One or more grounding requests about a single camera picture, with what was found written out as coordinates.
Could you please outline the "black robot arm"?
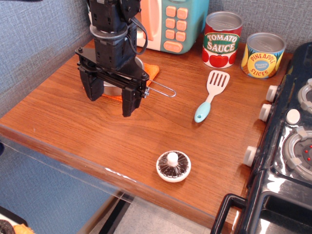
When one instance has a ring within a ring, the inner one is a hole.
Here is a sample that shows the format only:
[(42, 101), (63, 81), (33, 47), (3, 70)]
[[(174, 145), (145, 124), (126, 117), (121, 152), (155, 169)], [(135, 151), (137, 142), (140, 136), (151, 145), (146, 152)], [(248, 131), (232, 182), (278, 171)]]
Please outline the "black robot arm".
[(89, 0), (92, 22), (90, 32), (95, 48), (78, 48), (78, 69), (87, 97), (97, 100), (104, 93), (107, 82), (121, 89), (122, 112), (131, 116), (140, 106), (149, 89), (149, 75), (136, 63), (137, 29), (146, 29), (136, 18), (141, 12), (138, 0)]

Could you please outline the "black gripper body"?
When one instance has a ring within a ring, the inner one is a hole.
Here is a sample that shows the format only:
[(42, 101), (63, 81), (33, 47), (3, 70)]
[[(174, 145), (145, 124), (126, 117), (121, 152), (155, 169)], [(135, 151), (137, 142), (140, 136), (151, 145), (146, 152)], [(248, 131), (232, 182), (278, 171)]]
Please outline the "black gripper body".
[(149, 75), (143, 70), (138, 73), (123, 73), (120, 70), (127, 64), (136, 61), (137, 44), (132, 39), (104, 41), (95, 39), (95, 48), (80, 47), (75, 50), (79, 57), (79, 64), (90, 72), (96, 72), (97, 77), (111, 83), (122, 90), (125, 87), (134, 87), (141, 93), (141, 98), (149, 94), (146, 83)]

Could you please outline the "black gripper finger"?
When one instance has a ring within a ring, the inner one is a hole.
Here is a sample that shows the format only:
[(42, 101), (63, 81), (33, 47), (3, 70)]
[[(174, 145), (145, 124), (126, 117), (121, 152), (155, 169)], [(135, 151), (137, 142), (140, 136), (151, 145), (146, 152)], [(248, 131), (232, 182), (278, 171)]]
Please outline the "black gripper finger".
[(122, 115), (130, 117), (132, 112), (140, 106), (141, 93), (134, 87), (125, 87), (122, 90)]
[(104, 92), (103, 80), (97, 77), (96, 72), (87, 71), (83, 67), (79, 67), (78, 69), (87, 97), (91, 101), (96, 101)]

